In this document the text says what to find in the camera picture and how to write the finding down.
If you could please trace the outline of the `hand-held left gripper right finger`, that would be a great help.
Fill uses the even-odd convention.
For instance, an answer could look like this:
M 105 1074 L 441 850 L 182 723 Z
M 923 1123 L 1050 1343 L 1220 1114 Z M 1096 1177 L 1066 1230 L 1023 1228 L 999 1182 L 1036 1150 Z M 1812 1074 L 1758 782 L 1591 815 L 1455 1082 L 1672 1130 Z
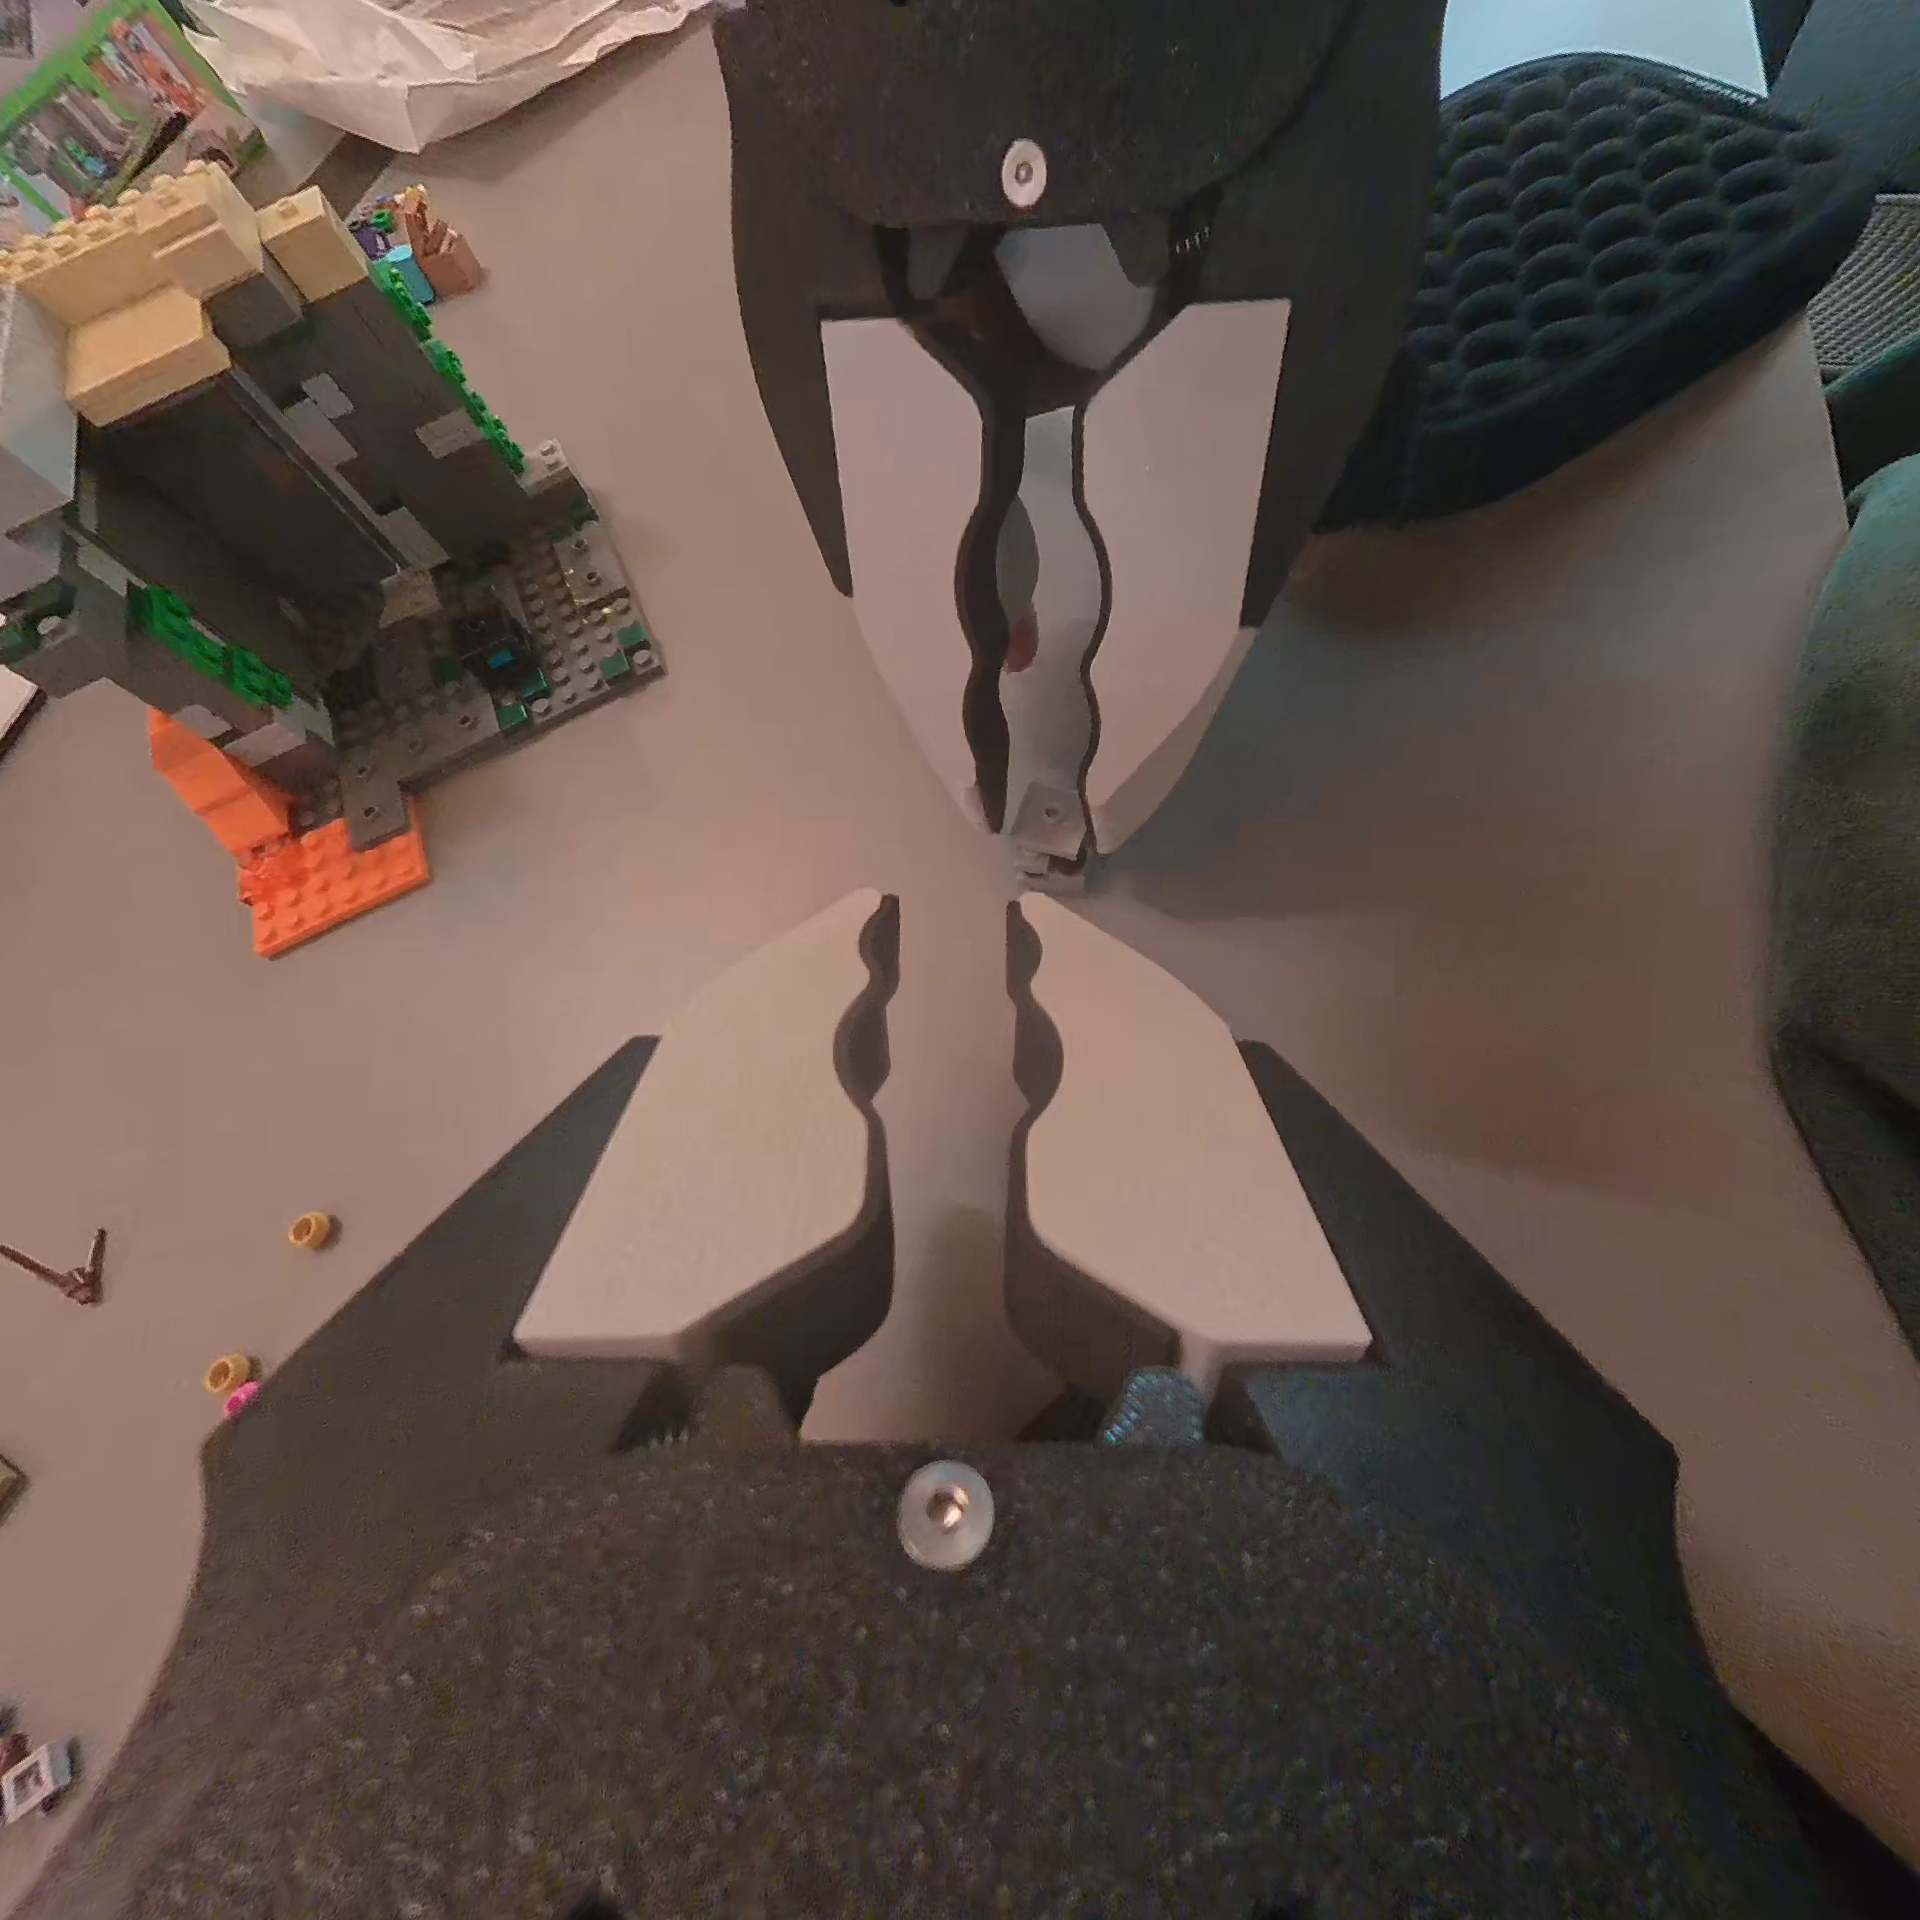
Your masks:
M 1339 1364 L 1374 1334 L 1258 1082 L 1177 975 L 1050 895 L 1006 910 L 1003 1302 L 1046 1364 Z

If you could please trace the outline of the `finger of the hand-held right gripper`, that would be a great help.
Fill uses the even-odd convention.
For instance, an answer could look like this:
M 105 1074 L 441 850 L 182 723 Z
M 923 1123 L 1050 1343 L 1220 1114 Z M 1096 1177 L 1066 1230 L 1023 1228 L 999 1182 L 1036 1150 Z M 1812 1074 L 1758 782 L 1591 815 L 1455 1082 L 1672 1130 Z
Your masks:
M 1107 563 L 1083 780 L 1100 858 L 1169 801 L 1252 645 L 1241 597 L 1290 316 L 1290 300 L 1188 303 L 1087 406 L 1076 477 Z
M 855 625 L 931 773 L 990 829 L 961 588 L 985 489 L 982 403 L 904 319 L 825 319 L 820 338 Z

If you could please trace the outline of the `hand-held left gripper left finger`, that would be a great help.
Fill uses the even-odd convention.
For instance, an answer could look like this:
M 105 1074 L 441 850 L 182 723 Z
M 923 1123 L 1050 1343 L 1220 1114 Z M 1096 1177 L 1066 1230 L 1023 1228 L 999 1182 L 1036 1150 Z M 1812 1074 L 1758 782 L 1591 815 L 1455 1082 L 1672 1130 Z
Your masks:
M 723 1362 L 892 1226 L 899 899 L 859 886 L 735 961 L 665 1027 L 519 1314 L 538 1357 Z

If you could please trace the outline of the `small grey brick assembly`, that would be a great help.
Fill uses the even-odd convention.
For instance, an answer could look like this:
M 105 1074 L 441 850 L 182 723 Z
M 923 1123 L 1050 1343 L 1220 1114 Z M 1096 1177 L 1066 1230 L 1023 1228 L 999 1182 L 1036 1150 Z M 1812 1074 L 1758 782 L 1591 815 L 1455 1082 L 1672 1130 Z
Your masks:
M 1089 885 L 1089 810 L 1076 791 L 1046 780 L 1024 786 L 1003 829 L 1023 894 L 1080 895 Z

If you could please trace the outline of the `grey desk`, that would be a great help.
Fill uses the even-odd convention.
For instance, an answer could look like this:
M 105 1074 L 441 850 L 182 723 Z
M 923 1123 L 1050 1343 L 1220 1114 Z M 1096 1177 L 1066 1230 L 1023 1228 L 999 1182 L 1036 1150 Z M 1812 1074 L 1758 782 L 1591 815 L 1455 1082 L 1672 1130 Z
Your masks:
M 414 169 L 449 335 L 615 521 L 665 679 L 443 786 L 432 882 L 278 962 L 108 686 L 6 757 L 6 1701 L 108 1770 L 201 1543 L 203 1364 L 289 1361 L 610 1052 L 902 895 L 899 1282 L 807 1435 L 999 1437 L 1019 1116 L 992 842 L 928 770 L 762 415 L 710 30 Z M 1682 1461 L 1743 1710 L 1915 1859 L 1915 1361 L 1772 1086 L 1768 838 L 1848 521 L 1807 331 L 1488 511 L 1339 535 L 1080 903 L 1275 1049 Z M 289 1222 L 337 1214 L 299 1252 Z

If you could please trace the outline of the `stack of white paper bags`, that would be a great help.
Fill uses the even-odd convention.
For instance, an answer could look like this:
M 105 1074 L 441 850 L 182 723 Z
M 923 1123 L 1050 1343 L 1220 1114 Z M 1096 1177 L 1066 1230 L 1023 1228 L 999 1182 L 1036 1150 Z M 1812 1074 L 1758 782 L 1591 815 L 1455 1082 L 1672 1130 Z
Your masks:
M 395 154 L 480 127 L 731 2 L 194 2 L 201 51 L 254 106 Z

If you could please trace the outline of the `cluster of colourful toy figures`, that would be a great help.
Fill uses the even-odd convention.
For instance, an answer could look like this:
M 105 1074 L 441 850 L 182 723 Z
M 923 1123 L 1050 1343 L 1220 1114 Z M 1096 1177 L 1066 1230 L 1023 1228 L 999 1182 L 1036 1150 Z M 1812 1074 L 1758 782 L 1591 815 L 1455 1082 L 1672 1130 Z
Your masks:
M 364 196 L 347 214 L 347 229 L 422 307 L 474 295 L 487 281 L 468 237 L 441 217 L 422 182 Z

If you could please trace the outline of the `brick cave model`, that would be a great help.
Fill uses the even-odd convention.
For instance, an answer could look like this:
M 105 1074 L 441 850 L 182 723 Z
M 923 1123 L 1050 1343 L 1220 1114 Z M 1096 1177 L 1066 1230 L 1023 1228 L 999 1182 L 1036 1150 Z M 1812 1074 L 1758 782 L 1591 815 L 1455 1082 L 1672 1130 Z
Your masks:
M 206 161 L 6 247 L 6 681 L 143 703 L 264 958 L 431 882 L 427 789 L 665 673 L 394 261 Z

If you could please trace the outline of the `brown toy pickaxe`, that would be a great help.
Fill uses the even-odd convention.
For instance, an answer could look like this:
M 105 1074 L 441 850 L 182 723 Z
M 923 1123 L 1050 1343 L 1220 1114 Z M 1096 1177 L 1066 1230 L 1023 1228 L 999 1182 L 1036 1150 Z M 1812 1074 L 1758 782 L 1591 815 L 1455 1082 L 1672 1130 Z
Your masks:
M 102 1228 L 90 1239 L 88 1259 L 66 1268 L 56 1268 L 7 1243 L 2 1243 L 0 1255 L 31 1278 L 57 1290 L 70 1302 L 95 1307 L 105 1298 L 105 1250 L 108 1230 Z

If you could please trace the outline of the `grey mesh chair seat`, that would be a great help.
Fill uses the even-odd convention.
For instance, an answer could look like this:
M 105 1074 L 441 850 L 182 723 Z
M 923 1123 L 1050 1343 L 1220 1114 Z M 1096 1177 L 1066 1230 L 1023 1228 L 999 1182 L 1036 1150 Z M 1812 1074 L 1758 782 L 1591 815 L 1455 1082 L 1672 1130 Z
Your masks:
M 1919 241 L 1908 229 L 1860 236 L 1809 303 L 1822 387 L 1878 364 L 1919 329 Z

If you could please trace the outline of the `dark green sweatshirt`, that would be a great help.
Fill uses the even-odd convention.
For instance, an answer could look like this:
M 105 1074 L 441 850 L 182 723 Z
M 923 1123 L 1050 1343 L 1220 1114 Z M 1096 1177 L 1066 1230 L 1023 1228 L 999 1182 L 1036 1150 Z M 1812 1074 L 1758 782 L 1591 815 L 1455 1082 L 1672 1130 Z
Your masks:
M 1812 4 L 1769 102 L 1915 230 L 1915 4 Z M 1825 387 L 1850 530 L 1798 670 L 1775 835 L 1769 1060 L 1906 1341 L 1919 1341 L 1915 334 Z

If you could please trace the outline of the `green toy set box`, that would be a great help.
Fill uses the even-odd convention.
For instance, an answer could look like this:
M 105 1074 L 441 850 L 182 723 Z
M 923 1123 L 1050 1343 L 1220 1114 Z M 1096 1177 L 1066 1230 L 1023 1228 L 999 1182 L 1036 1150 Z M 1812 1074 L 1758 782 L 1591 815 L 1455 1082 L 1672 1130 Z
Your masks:
M 2 4 L 2 237 L 46 234 L 193 161 L 240 171 L 268 138 L 177 2 Z

